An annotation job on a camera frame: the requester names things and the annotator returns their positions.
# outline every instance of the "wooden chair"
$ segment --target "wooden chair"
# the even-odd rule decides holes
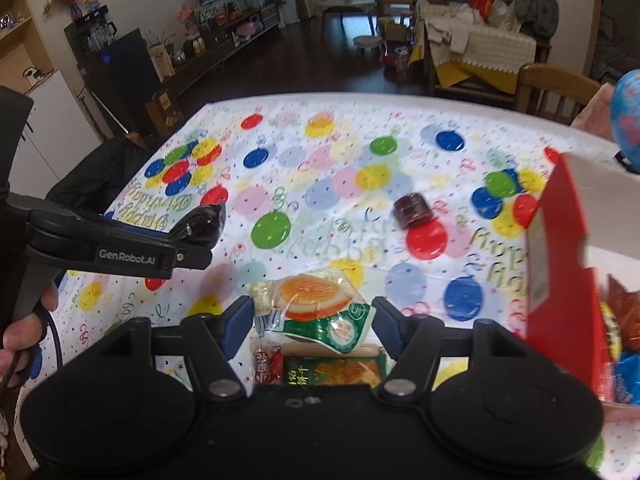
[[[562,115],[567,99],[574,102],[568,123],[571,124],[582,109],[591,101],[600,84],[593,79],[555,65],[534,63],[525,65],[518,74],[518,89],[514,110],[523,114],[553,119],[566,123]],[[547,111],[549,93],[560,96],[556,111]]]

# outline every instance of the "white door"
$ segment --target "white door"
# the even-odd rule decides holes
[[[9,174],[11,191],[44,198],[57,182],[58,178],[31,142],[25,128]]]
[[[31,94],[29,135],[58,178],[100,145],[60,72]]]

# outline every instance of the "human hand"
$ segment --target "human hand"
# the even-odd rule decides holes
[[[58,307],[58,289],[53,283],[44,291],[40,302],[50,312]],[[43,329],[42,321],[33,312],[27,317],[14,321],[6,328],[2,335],[2,346],[4,348],[0,349],[0,375],[4,376],[17,351],[31,348],[40,341]],[[16,372],[24,370],[24,367],[29,362],[29,357],[28,352],[23,352],[20,355],[15,369]],[[20,378],[18,375],[13,374],[7,386],[11,388],[18,384],[20,384]]]

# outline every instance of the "snack bag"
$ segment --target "snack bag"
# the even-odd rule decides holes
[[[286,384],[334,386],[368,384],[377,387],[385,377],[386,356],[329,359],[286,359]]]
[[[366,338],[376,309],[333,267],[248,285],[259,335],[282,333],[346,354]]]

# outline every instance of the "green balloon print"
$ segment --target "green balloon print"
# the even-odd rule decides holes
[[[172,149],[164,158],[165,166],[169,167],[174,162],[178,162],[185,153],[187,153],[186,146],[178,146],[177,148]]]
[[[602,435],[598,437],[598,440],[591,449],[591,454],[587,459],[587,467],[591,469],[594,473],[598,473],[600,470],[600,466],[602,465],[602,460],[604,459],[604,439]]]
[[[371,141],[369,149],[375,155],[388,155],[398,149],[398,143],[393,137],[378,137]]]
[[[259,249],[273,249],[289,237],[291,222],[280,211],[271,211],[255,223],[251,231],[251,240]]]
[[[513,179],[504,171],[494,171],[484,178],[484,184],[491,196],[507,198],[516,194]]]

